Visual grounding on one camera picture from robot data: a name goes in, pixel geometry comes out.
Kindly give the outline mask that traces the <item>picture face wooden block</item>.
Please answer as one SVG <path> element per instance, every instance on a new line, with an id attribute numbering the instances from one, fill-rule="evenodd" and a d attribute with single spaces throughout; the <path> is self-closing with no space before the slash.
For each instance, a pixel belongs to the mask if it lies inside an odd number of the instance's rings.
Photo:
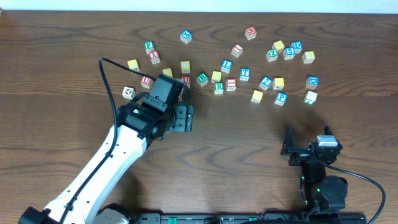
<path id="1" fill-rule="evenodd" d="M 133 87 L 125 86 L 122 92 L 122 96 L 125 99 L 132 100 L 135 96 L 135 89 Z"/>

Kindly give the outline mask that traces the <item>blue P block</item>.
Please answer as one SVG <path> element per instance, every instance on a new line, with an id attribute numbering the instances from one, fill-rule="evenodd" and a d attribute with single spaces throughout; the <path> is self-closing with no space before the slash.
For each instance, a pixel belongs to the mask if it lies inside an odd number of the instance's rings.
<path id="1" fill-rule="evenodd" d="M 275 98 L 275 104 L 283 106 L 287 101 L 287 94 L 279 92 Z"/>

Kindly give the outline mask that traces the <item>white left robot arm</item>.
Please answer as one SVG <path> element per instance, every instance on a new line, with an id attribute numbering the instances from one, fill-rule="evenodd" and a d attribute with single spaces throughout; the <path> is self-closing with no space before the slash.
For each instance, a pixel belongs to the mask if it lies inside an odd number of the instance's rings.
<path id="1" fill-rule="evenodd" d="M 192 130 L 188 96 L 181 79 L 159 75 L 149 93 L 117 110 L 116 124 L 76 179 L 42 211 L 29 207 L 19 223 L 93 223 L 117 182 L 153 140 Z"/>

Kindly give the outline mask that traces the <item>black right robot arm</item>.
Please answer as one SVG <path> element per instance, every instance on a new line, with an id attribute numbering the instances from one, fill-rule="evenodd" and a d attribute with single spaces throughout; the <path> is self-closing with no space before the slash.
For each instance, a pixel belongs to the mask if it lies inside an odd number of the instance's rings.
<path id="1" fill-rule="evenodd" d="M 296 147 L 292 131 L 287 130 L 280 154 L 289 157 L 290 166 L 301 168 L 300 194 L 307 204 L 301 214 L 304 220 L 314 222 L 322 215 L 337 216 L 345 208 L 347 180 L 326 174 L 326 166 L 336 161 L 342 148 L 328 126 L 306 149 Z"/>

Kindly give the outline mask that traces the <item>green R block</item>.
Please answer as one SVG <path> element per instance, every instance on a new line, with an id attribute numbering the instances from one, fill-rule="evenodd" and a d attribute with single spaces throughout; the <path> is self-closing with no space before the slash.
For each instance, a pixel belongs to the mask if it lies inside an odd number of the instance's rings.
<path id="1" fill-rule="evenodd" d="M 224 83 L 223 82 L 214 83 L 214 94 L 222 95 L 223 93 L 224 93 Z"/>

